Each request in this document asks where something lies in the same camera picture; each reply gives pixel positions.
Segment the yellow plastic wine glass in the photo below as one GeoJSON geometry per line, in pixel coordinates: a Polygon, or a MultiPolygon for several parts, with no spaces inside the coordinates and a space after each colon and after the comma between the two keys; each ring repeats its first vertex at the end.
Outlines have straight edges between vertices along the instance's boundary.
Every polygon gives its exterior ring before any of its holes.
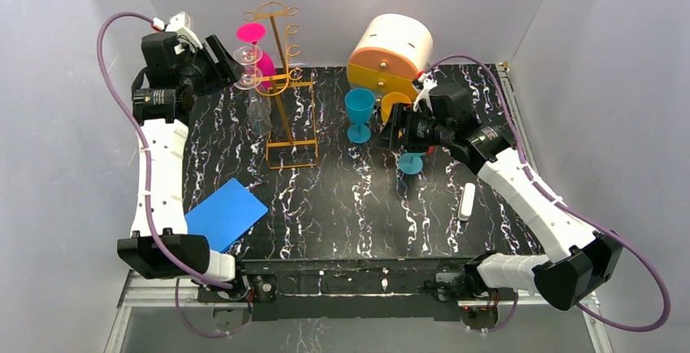
{"type": "Polygon", "coordinates": [[[383,124],[388,122],[392,107],[396,103],[411,104],[412,102],[406,94],[397,92],[386,94],[381,100],[381,117],[383,124]]]}

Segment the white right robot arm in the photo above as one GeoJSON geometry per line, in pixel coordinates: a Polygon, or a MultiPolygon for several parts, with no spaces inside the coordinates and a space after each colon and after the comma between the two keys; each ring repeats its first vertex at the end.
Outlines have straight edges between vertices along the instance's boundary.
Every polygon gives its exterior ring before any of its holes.
{"type": "Polygon", "coordinates": [[[525,290],[566,311],[611,278],[622,245],[565,213],[554,198],[545,198],[536,189],[524,173],[518,150],[505,136],[505,127],[478,121],[467,89],[434,87],[418,110],[411,103],[392,104],[375,143],[412,153],[426,153],[432,146],[446,148],[496,191],[538,238],[542,255],[488,251],[470,260],[462,283],[467,291],[525,290]]]}

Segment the clear wine glass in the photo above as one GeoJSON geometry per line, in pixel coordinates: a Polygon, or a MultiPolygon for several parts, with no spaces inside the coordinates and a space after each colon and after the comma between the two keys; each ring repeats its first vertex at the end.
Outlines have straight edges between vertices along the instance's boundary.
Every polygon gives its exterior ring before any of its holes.
{"type": "Polygon", "coordinates": [[[255,44],[241,46],[233,53],[234,60],[245,68],[257,68],[263,55],[262,49],[255,44]]]}
{"type": "Polygon", "coordinates": [[[271,109],[263,89],[263,74],[255,66],[246,66],[241,76],[234,82],[234,87],[244,91],[248,97],[247,121],[250,130],[258,136],[267,136],[272,128],[271,109]]]}

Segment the teal wine glass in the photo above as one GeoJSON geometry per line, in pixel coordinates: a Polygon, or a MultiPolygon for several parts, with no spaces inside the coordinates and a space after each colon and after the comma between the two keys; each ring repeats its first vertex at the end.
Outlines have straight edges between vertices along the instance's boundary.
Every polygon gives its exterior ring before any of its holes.
{"type": "Polygon", "coordinates": [[[371,138],[371,130],[368,122],[373,115],[375,96],[368,89],[352,89],[344,99],[346,113],[352,125],[347,131],[350,142],[355,144],[366,143],[371,138]]]}
{"type": "Polygon", "coordinates": [[[425,152],[404,152],[397,160],[397,168],[406,175],[417,175],[423,169],[425,152]]]}

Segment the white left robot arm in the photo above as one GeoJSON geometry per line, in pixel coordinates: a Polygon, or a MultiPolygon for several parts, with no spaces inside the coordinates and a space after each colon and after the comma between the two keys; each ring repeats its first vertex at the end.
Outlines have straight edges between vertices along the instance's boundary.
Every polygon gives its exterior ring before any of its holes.
{"type": "Polygon", "coordinates": [[[197,97],[237,82],[244,68],[215,35],[195,46],[188,34],[151,33],[141,49],[146,65],[131,85],[127,113],[138,135],[138,200],[130,235],[117,242],[117,254],[147,279],[192,277],[228,289],[235,258],[188,231],[183,161],[197,97]]]}

